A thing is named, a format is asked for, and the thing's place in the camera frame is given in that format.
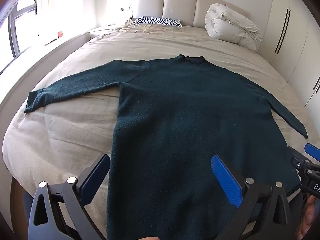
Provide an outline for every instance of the beige upholstered headboard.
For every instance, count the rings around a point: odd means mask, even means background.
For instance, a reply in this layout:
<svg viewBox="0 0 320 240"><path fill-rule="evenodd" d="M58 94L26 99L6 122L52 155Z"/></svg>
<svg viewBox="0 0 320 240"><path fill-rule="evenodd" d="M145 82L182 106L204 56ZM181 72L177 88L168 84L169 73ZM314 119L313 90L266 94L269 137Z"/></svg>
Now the beige upholstered headboard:
<svg viewBox="0 0 320 240"><path fill-rule="evenodd" d="M153 16L179 19L183 25L204 28L211 4L220 3L250 19L250 13L223 0L129 0L133 17Z"/></svg>

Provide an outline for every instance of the metal pin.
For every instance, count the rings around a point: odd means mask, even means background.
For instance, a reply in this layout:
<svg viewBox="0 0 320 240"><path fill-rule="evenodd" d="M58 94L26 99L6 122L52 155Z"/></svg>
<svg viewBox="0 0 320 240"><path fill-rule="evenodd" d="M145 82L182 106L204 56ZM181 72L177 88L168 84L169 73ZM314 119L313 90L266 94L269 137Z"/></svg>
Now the metal pin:
<svg viewBox="0 0 320 240"><path fill-rule="evenodd" d="M75 177L70 177L70 178L67 179L67 182L69 184L75 183L76 182L76 178Z"/></svg>
<svg viewBox="0 0 320 240"><path fill-rule="evenodd" d="M254 179L253 178L246 178L245 182L248 184L253 184L254 183Z"/></svg>
<svg viewBox="0 0 320 240"><path fill-rule="evenodd" d="M41 181L39 183L39 187L45 187L45 185L47 185L47 183L45 181Z"/></svg>
<svg viewBox="0 0 320 240"><path fill-rule="evenodd" d="M276 186L277 186L277 187L282 187L282 183L279 182L279 181L277 181L277 182L276 182Z"/></svg>

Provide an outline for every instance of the window sill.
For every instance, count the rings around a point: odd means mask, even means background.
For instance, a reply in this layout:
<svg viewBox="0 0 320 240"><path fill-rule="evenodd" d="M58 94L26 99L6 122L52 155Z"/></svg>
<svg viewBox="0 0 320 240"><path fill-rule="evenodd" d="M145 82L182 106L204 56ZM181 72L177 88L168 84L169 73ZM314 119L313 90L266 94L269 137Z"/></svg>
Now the window sill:
<svg viewBox="0 0 320 240"><path fill-rule="evenodd" d="M83 34L61 37L45 46L32 46L17 57L0 75L0 111L10 96L10 91L17 87L37 67L39 62L54 53L60 46L64 46Z"/></svg>

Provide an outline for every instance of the sweater's left sleeve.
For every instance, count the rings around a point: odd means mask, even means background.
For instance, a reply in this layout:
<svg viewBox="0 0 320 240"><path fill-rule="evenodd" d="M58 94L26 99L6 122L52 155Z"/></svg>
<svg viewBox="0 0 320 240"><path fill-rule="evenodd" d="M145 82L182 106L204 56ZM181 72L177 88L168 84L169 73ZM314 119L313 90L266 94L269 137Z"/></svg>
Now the sweater's left sleeve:
<svg viewBox="0 0 320 240"><path fill-rule="evenodd" d="M281 104L273 95L267 90L252 82L251 80L241 76L247 87L253 90L260 96L263 96L270 105L270 108L281 116L292 128L298 133L303 135L304 138L308 138L308 134L304 125L296 118L283 104Z"/></svg>
<svg viewBox="0 0 320 240"><path fill-rule="evenodd" d="M65 101L102 89L127 83L140 75L147 62L113 60L105 65L62 78L28 95L25 113L51 103Z"/></svg>

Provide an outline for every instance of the zebra print pillow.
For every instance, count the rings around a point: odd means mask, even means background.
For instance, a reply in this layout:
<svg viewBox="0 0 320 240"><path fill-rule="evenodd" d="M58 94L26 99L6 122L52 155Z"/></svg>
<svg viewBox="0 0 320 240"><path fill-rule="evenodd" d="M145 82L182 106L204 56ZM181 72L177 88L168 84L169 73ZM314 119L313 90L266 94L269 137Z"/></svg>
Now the zebra print pillow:
<svg viewBox="0 0 320 240"><path fill-rule="evenodd" d="M161 18L161 17L150 17L140 16L133 22L134 24L158 24L158 25L169 25L175 27L182 27L180 20Z"/></svg>

